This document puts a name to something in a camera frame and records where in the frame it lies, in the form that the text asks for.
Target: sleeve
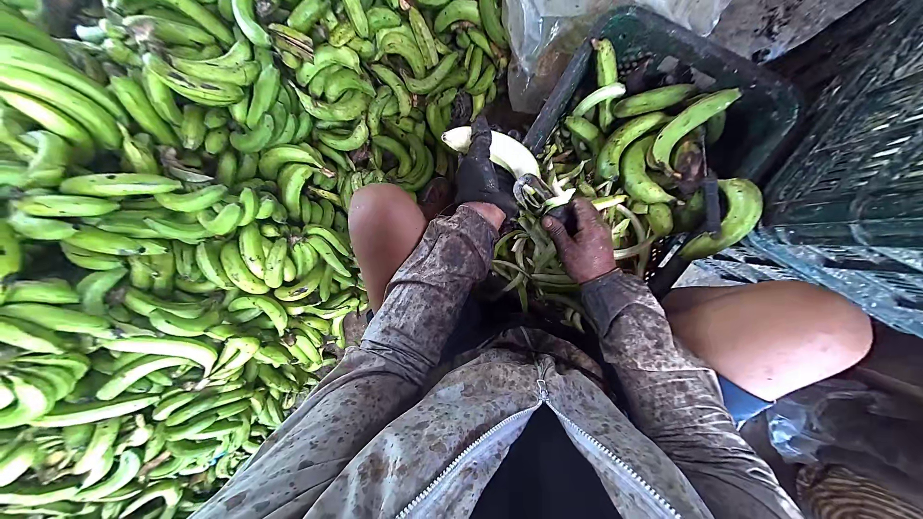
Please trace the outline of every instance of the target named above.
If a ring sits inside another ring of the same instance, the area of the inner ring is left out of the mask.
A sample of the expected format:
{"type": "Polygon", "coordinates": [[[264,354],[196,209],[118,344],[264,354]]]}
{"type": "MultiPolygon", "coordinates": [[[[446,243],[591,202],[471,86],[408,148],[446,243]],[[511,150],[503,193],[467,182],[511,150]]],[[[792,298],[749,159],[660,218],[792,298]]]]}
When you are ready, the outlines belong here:
{"type": "Polygon", "coordinates": [[[349,461],[419,395],[497,231],[461,206],[434,220],[394,274],[362,343],[264,442],[197,519],[302,517],[349,461]]]}
{"type": "Polygon", "coordinates": [[[581,291],[631,421],[677,464],[714,516],[801,517],[772,469],[737,433],[714,371],[673,339],[647,285],[614,271],[581,291]]]}

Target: black glove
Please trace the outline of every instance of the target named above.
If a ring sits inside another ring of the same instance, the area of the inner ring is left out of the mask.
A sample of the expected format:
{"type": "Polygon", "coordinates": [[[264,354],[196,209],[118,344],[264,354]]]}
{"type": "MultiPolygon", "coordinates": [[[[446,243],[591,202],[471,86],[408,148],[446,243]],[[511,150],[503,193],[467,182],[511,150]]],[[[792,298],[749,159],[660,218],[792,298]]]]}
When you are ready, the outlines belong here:
{"type": "Polygon", "coordinates": [[[455,173],[455,203],[492,203],[503,210],[507,218],[513,218],[519,214],[519,208],[511,190],[503,190],[497,181],[497,172],[490,162],[490,140],[490,127],[481,115],[471,125],[471,146],[455,173]]]}

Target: zipper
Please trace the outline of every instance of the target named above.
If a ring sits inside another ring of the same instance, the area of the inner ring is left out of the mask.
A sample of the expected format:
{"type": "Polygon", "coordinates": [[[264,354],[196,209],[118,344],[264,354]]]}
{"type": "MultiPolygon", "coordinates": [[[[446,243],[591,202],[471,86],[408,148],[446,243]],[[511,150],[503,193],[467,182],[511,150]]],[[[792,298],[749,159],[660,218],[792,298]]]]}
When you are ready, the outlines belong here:
{"type": "Polygon", "coordinates": [[[557,408],[555,408],[555,407],[551,404],[551,402],[548,401],[548,390],[545,388],[545,381],[542,380],[542,379],[539,379],[537,382],[538,382],[539,398],[542,400],[542,402],[543,402],[545,405],[547,405],[552,411],[554,411],[555,415],[557,415],[557,417],[558,417],[561,421],[563,421],[564,424],[565,424],[567,427],[569,427],[571,430],[573,430],[578,436],[580,436],[581,438],[583,438],[584,440],[586,440],[586,442],[589,443],[590,445],[592,445],[597,451],[599,451],[600,453],[602,453],[602,454],[604,454],[606,457],[608,457],[609,460],[612,461],[612,463],[616,464],[616,466],[617,466],[618,468],[622,469],[626,474],[628,474],[629,477],[630,477],[632,480],[634,480],[636,483],[638,483],[638,485],[639,485],[642,489],[644,489],[644,491],[647,492],[647,494],[648,494],[657,504],[659,504],[660,507],[661,507],[665,512],[669,513],[674,519],[682,519],[682,516],[679,514],[679,512],[677,512],[677,510],[676,510],[675,508],[673,508],[673,507],[670,505],[670,503],[667,502],[667,500],[664,499],[664,497],[661,496],[661,495],[657,492],[657,490],[655,490],[647,481],[645,481],[644,478],[641,477],[640,474],[638,474],[637,472],[635,472],[635,470],[634,470],[633,468],[631,468],[627,463],[625,463],[624,461],[622,461],[621,458],[619,458],[618,456],[616,456],[615,453],[613,453],[612,451],[610,451],[605,445],[603,445],[602,443],[600,443],[599,440],[597,440],[596,438],[594,438],[590,433],[588,433],[588,432],[586,432],[585,430],[583,430],[582,428],[580,428],[580,426],[578,426],[577,424],[575,424],[570,418],[564,416],[563,413],[561,413],[560,411],[558,411],[557,408]]]}
{"type": "Polygon", "coordinates": [[[465,457],[468,456],[468,454],[470,454],[475,448],[477,448],[478,445],[480,445],[481,443],[484,443],[485,440],[493,436],[494,433],[496,433],[497,431],[506,427],[510,422],[522,417],[523,415],[531,414],[532,412],[535,411],[535,409],[538,409],[541,405],[542,403],[539,402],[538,404],[535,404],[532,407],[523,409],[517,413],[507,416],[506,418],[503,418],[502,420],[500,420],[500,423],[488,429],[487,432],[479,436],[477,440],[475,440],[470,445],[465,447],[464,451],[461,451],[461,454],[456,456],[455,459],[452,460],[452,463],[450,463],[449,466],[445,468],[445,470],[443,470],[441,473],[439,473],[438,476],[436,476],[436,479],[433,479],[433,481],[429,485],[427,485],[426,488],[422,492],[420,492],[420,494],[416,496],[413,501],[410,501],[407,504],[407,506],[405,506],[403,510],[401,510],[401,512],[397,514],[396,516],[397,519],[404,519],[405,517],[407,517],[407,515],[410,512],[412,512],[414,508],[416,508],[416,506],[420,504],[421,501],[426,499],[429,496],[429,494],[432,493],[433,490],[435,490],[436,487],[438,487],[442,483],[442,481],[446,477],[448,477],[449,474],[452,473],[453,470],[455,470],[455,467],[458,466],[465,459],[465,457]]]}
{"type": "Polygon", "coordinates": [[[580,428],[580,426],[578,426],[573,421],[571,421],[570,418],[564,416],[560,411],[558,411],[551,404],[551,402],[548,400],[548,387],[547,387],[547,384],[545,383],[545,379],[538,379],[535,382],[538,385],[538,403],[537,404],[533,405],[532,407],[523,409],[510,416],[507,416],[506,418],[503,418],[502,420],[500,420],[498,424],[488,429],[487,432],[479,436],[477,440],[473,441],[470,445],[465,447],[464,451],[461,451],[461,453],[458,456],[456,456],[455,459],[452,460],[449,466],[447,466],[441,473],[439,473],[439,475],[436,476],[436,478],[433,479],[433,481],[430,482],[429,485],[427,485],[426,488],[422,492],[419,493],[419,495],[417,495],[412,501],[410,501],[407,504],[407,506],[405,506],[403,510],[401,510],[397,514],[396,519],[405,519],[410,514],[410,512],[412,512],[414,508],[417,507],[417,505],[419,505],[423,500],[429,497],[429,495],[442,483],[442,481],[444,481],[446,477],[448,477],[452,473],[452,471],[455,470],[455,467],[457,467],[462,461],[464,461],[464,459],[475,448],[477,448],[478,445],[480,445],[481,443],[484,443],[488,438],[490,438],[495,433],[497,433],[497,431],[506,427],[509,423],[519,419],[523,415],[533,413],[536,409],[541,407],[542,404],[547,405],[555,413],[555,415],[557,415],[557,417],[561,421],[564,422],[564,424],[567,427],[573,430],[582,439],[586,440],[587,443],[592,445],[597,451],[604,454],[618,468],[624,471],[633,481],[635,481],[642,489],[644,489],[647,492],[647,494],[654,500],[654,502],[658,503],[665,512],[669,513],[674,519],[682,519],[682,516],[676,511],[676,509],[670,506],[670,503],[667,502],[667,500],[664,499],[657,492],[657,490],[653,489],[653,487],[650,484],[648,484],[647,481],[644,481],[644,478],[641,477],[640,474],[635,472],[634,469],[632,469],[628,464],[622,461],[621,458],[616,456],[615,453],[607,449],[596,438],[590,435],[590,433],[580,428]]]}

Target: dirty hand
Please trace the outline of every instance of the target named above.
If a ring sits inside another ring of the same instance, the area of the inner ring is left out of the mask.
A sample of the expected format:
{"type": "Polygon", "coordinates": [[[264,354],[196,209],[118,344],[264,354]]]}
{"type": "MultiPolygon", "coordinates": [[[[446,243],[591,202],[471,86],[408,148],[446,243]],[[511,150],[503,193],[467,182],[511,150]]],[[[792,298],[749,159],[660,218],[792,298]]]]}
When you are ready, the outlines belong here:
{"type": "Polygon", "coordinates": [[[505,193],[497,181],[497,172],[490,162],[490,128],[483,116],[471,125],[471,146],[461,158],[455,173],[457,192],[455,203],[486,202],[499,207],[507,218],[516,216],[519,209],[510,193],[505,193]]]}
{"type": "Polygon", "coordinates": [[[577,234],[568,235],[564,224],[552,216],[543,218],[542,226],[555,242],[557,256],[570,279],[584,284],[616,268],[612,231],[588,199],[574,197],[570,203],[577,217],[577,234]]]}

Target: leg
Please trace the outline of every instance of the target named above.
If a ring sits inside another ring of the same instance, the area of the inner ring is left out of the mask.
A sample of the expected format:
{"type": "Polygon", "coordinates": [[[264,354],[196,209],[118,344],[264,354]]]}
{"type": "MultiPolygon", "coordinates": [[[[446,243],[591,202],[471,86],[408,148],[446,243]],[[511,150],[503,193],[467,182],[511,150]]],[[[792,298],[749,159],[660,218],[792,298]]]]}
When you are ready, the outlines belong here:
{"type": "Polygon", "coordinates": [[[426,217],[400,187],[370,184],[353,193],[349,236],[373,311],[381,308],[388,282],[425,230],[426,217]]]}
{"type": "Polygon", "coordinates": [[[868,316],[802,282],[678,288],[664,308],[684,346],[767,401],[853,366],[871,347],[868,316]]]}

